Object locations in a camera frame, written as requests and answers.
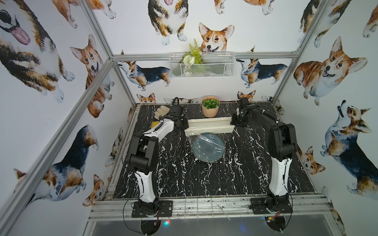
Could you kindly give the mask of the cream plastic wrap dispenser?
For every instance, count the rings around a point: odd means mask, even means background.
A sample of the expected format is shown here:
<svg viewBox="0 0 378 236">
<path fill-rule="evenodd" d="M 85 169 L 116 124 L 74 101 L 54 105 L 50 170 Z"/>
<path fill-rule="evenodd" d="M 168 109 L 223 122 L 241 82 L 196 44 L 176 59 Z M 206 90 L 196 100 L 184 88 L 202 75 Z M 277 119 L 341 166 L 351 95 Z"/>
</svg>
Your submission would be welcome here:
<svg viewBox="0 0 378 236">
<path fill-rule="evenodd" d="M 185 129 L 186 136 L 196 136 L 203 133 L 223 134 L 232 133 L 235 125 L 231 124 L 231 117 L 191 119 L 189 128 Z"/>
</svg>

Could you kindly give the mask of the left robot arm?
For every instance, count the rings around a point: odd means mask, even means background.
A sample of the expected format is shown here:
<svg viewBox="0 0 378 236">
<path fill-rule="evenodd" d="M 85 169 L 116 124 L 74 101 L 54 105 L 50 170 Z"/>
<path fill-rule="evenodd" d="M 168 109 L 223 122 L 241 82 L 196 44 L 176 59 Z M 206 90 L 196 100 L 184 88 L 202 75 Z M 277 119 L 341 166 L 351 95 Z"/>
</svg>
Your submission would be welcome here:
<svg viewBox="0 0 378 236">
<path fill-rule="evenodd" d="M 127 157 L 127 165 L 134 172 L 141 188 L 140 202 L 150 205 L 158 201 L 152 185 L 152 172 L 158 162 L 159 142 L 166 135 L 189 127 L 183 105 L 173 104 L 169 108 L 161 106 L 155 116 L 158 119 L 156 125 L 131 139 Z"/>
</svg>

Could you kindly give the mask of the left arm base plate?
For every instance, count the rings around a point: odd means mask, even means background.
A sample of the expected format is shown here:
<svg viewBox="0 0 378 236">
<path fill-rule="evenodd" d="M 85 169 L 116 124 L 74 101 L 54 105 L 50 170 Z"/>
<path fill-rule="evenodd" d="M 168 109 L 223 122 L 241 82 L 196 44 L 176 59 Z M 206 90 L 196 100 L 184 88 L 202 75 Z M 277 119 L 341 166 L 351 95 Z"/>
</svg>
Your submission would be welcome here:
<svg viewBox="0 0 378 236">
<path fill-rule="evenodd" d="M 160 201 L 155 199 L 152 203 L 138 200 L 134 203 L 132 218 L 147 217 L 171 217 L 173 210 L 172 201 Z"/>
</svg>

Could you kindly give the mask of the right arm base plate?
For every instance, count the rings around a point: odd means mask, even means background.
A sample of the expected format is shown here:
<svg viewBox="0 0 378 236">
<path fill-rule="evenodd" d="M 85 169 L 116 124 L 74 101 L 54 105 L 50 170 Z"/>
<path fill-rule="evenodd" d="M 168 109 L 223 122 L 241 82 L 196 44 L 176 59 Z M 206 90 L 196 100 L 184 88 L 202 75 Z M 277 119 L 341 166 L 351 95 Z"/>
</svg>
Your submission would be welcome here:
<svg viewBox="0 0 378 236">
<path fill-rule="evenodd" d="M 277 199 L 270 198 L 269 196 L 265 198 L 251 198 L 250 202 L 249 209 L 251 209 L 254 214 L 267 215 L 277 214 L 278 212 L 293 212 L 288 196 L 281 196 Z"/>
</svg>

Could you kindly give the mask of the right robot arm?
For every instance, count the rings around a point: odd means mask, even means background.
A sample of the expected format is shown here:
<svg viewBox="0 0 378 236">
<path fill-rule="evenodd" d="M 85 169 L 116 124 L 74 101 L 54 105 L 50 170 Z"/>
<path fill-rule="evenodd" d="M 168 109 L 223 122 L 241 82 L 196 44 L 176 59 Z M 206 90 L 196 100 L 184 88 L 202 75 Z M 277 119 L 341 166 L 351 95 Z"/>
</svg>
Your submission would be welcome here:
<svg viewBox="0 0 378 236">
<path fill-rule="evenodd" d="M 288 203 L 289 170 L 298 150 L 294 125 L 280 121 L 275 113 L 250 103 L 246 97 L 238 99 L 237 104 L 232 125 L 246 127 L 253 121 L 268 133 L 267 151 L 272 158 L 272 176 L 264 205 L 275 207 Z"/>
</svg>

